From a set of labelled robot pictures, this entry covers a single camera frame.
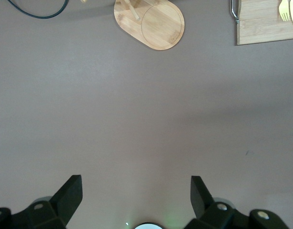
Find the white round object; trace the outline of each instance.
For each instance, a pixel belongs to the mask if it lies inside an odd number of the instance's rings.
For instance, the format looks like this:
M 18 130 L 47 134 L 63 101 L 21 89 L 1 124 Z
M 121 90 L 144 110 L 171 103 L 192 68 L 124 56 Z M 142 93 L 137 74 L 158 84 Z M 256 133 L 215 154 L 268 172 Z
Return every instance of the white round object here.
M 163 229 L 163 228 L 153 223 L 143 223 L 137 226 L 135 229 Z

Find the wooden tray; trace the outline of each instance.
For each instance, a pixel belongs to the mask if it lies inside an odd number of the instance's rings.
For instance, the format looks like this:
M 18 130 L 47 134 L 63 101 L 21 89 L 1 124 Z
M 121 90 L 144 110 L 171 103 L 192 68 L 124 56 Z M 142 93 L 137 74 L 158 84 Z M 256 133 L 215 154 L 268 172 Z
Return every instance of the wooden tray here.
M 184 32 L 181 11 L 167 0 L 131 0 L 140 20 L 121 0 L 114 4 L 118 25 L 131 36 L 156 50 L 166 50 L 178 43 Z
M 281 0 L 239 0 L 237 44 L 293 39 L 293 22 L 279 15 Z

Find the gray surface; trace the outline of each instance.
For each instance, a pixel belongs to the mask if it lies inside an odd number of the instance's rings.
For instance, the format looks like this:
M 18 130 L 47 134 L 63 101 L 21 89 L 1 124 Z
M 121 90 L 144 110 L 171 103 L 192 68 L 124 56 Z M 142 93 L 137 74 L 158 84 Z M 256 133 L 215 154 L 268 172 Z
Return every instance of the gray surface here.
M 293 228 L 293 40 L 235 46 L 227 0 L 173 2 L 185 32 L 159 52 L 119 28 L 112 0 L 71 0 L 50 20 L 0 0 L 0 206 L 82 174 L 68 229 L 180 229 L 200 175 L 242 213 Z

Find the round wooden board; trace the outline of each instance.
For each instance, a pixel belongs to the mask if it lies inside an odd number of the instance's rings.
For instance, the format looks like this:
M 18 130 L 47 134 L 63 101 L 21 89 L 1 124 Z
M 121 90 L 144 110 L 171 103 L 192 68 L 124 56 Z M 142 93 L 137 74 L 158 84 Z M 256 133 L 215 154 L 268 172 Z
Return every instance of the round wooden board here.
M 114 5 L 119 26 L 155 50 L 166 50 L 178 43 L 184 32 L 184 18 L 177 6 L 167 0 L 131 0 L 140 20 L 126 10 L 120 0 Z

